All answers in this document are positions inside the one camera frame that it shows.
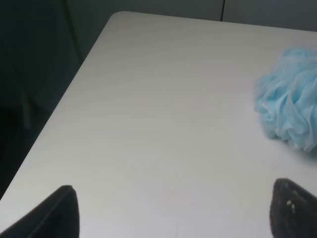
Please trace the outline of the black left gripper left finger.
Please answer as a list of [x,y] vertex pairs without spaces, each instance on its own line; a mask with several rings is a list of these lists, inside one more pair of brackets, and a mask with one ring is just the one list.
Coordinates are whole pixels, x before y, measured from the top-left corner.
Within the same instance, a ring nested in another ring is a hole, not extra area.
[[1,232],[2,238],[78,238],[79,205],[75,189],[63,185],[28,214]]

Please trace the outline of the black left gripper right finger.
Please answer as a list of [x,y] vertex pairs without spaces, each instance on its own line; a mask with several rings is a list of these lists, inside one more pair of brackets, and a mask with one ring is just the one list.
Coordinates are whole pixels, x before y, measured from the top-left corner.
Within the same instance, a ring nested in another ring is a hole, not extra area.
[[269,221],[274,238],[315,238],[317,197],[288,178],[273,185]]

